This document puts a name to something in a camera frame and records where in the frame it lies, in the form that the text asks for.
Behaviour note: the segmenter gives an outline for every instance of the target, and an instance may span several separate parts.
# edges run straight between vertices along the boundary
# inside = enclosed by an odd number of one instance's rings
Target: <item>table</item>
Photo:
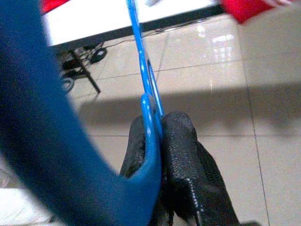
[[[143,31],[223,12],[218,0],[162,0],[148,7],[136,0]],[[48,45],[70,50],[133,34],[126,0],[70,0],[42,17]]]

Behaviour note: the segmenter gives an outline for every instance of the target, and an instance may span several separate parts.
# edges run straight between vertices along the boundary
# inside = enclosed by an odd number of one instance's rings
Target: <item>white floor tile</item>
[[[257,16],[239,26],[244,58],[301,51],[301,9]]]
[[[91,64],[91,66],[88,68],[88,70],[91,73],[91,76],[94,80],[97,80],[102,75],[102,71],[104,66],[106,65],[107,61],[109,60],[110,56],[110,49],[107,49],[107,55],[102,59],[101,61]]]
[[[78,98],[72,98],[71,96],[67,96],[69,103],[75,113],[78,113],[80,111],[81,107],[85,103],[87,96],[84,97],[78,97]]]
[[[143,93],[141,77],[137,75],[101,79],[102,92],[92,94],[79,111],[90,135],[128,136],[131,122],[141,115]]]
[[[214,157],[240,222],[268,225],[254,137],[198,137]]]
[[[301,137],[257,137],[270,226],[301,224]]]
[[[127,151],[128,137],[90,136],[92,143],[111,168],[119,174]]]
[[[240,59],[232,19],[198,23],[168,32],[161,70]]]
[[[159,69],[165,39],[166,33],[144,38],[146,50],[154,71]],[[134,41],[121,43],[108,48],[108,51],[111,52],[110,57],[99,78],[140,73],[138,52]]]
[[[74,81],[74,87],[68,93],[68,95],[73,99],[87,97],[92,89],[93,85],[87,78],[78,79]]]
[[[301,134],[301,54],[244,61],[256,135]]]
[[[187,113],[200,135],[253,135],[241,62],[159,72],[165,112]]]

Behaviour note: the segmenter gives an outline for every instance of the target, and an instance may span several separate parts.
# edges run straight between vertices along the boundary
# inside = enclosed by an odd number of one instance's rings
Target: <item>blue scissors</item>
[[[61,88],[37,1],[0,1],[0,152],[24,184],[70,225],[147,225],[159,192],[164,115],[143,47],[133,0],[127,0],[145,93],[142,167],[117,176],[96,153]]]

